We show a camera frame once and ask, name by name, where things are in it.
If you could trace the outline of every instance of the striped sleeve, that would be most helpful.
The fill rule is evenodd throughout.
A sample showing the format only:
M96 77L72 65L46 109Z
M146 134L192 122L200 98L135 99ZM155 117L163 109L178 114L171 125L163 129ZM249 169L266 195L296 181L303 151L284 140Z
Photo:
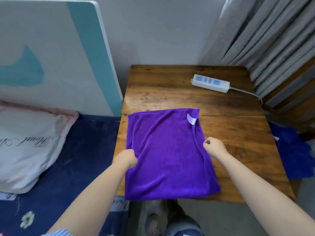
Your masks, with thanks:
M73 236L73 235L68 233L67 230L64 228L64 229L53 231L50 234L44 234L42 236Z

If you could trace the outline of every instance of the person's left hand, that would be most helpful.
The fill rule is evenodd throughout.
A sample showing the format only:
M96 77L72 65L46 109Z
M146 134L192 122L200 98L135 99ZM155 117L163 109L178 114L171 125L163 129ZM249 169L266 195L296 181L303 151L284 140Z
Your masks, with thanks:
M135 152L132 149L128 149L119 153L115 157L114 163L128 164L128 169L130 169L136 166L138 159L135 156Z

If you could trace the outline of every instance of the hand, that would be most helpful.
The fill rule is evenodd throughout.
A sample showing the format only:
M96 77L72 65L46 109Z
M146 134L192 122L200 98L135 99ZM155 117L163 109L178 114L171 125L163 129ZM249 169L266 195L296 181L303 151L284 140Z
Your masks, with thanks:
M219 158L222 155L228 154L224 143L216 138L207 138L203 143L204 149L209 155Z
M123 150L119 153L115 159L114 163L127 164L128 169L134 168L138 163L138 159L135 157L135 152L132 149Z

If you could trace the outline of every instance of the teal design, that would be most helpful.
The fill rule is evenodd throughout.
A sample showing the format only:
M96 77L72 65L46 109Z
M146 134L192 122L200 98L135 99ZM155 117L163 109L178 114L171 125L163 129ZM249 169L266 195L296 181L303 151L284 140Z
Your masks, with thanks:
M120 117L123 103L109 61L95 6L90 2L68 2L67 5L95 79L113 115Z
M28 46L24 46L21 59L0 66L0 85L30 87L44 82L44 70Z

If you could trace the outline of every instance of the wooden table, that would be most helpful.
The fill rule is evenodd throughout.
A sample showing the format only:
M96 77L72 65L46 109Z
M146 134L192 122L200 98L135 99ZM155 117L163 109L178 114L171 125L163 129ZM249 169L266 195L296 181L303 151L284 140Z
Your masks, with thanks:
M230 86L254 92L244 67L134 65L128 79L114 157L125 149L128 114L172 108L200 108L205 137L222 140L231 155L295 201L277 147L258 99L228 91L220 93L192 86L194 74L230 82ZM244 203L226 170L212 158L221 193L207 197ZM125 193L125 180L118 195Z

